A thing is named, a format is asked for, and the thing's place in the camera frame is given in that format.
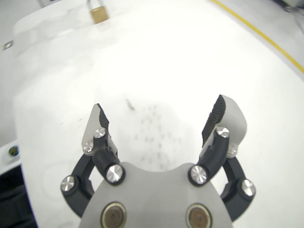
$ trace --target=padlock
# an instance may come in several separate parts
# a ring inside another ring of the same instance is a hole
[[[105,6],[103,5],[102,0],[98,0],[100,6],[92,9],[91,0],[87,0],[87,6],[91,12],[92,18],[95,24],[101,23],[107,19],[109,19]]]

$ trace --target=table surface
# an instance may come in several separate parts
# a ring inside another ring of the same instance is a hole
[[[303,227],[304,84],[258,37],[207,0],[63,0],[14,28],[18,143],[30,202],[43,228],[77,227],[61,180],[82,154],[100,103],[121,161],[164,171],[197,162],[219,94],[247,120],[238,159],[257,188],[234,227]],[[135,110],[126,104],[128,99]],[[93,187],[101,182],[94,171]],[[213,180],[221,192],[223,171]]]

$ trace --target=padlock shackle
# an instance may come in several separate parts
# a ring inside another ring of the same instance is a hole
[[[103,6],[102,0],[98,0],[100,7]],[[92,10],[91,0],[87,0],[87,7],[89,10]]]

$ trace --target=gripper fingertip pad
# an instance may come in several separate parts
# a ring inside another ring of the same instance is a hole
[[[225,109],[226,109],[225,100],[222,97],[222,95],[219,95],[213,106],[212,112],[209,114],[206,125],[202,131],[203,145],[207,141],[215,125],[222,120],[225,113]]]
[[[109,130],[109,120],[107,119],[107,117],[105,116],[105,113],[103,112],[103,109],[101,108],[101,106],[98,104],[99,108],[100,108],[100,114],[99,114],[99,123],[102,127],[106,128],[107,130]]]

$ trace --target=screw head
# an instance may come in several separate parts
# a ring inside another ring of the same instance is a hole
[[[204,184],[207,181],[206,171],[199,165],[194,165],[190,170],[190,176],[194,182],[199,185]]]
[[[110,203],[103,210],[100,220],[103,228],[122,228],[126,223],[126,209],[118,202]]]
[[[93,150],[93,147],[94,147],[93,140],[90,140],[86,142],[82,148],[84,152],[90,153]]]
[[[230,143],[228,146],[227,157],[234,158],[238,153],[239,146],[235,143]]]
[[[104,137],[105,134],[106,134],[106,129],[102,127],[102,128],[97,129],[95,131],[94,137],[95,138],[102,138],[102,137]]]
[[[119,164],[114,164],[107,171],[107,180],[110,183],[116,183],[122,178],[123,172],[123,168]]]
[[[248,197],[252,197],[256,193],[255,185],[248,179],[243,180],[241,188]]]
[[[75,185],[75,178],[73,176],[65,177],[60,185],[62,191],[70,191]]]
[[[11,155],[12,157],[19,155],[19,149],[17,145],[14,145],[9,149],[9,155]]]
[[[210,228],[211,216],[206,207],[193,204],[187,210],[186,222],[188,228]]]
[[[229,137],[229,130],[225,127],[217,127],[216,128],[217,134],[219,134],[222,138],[228,138]]]

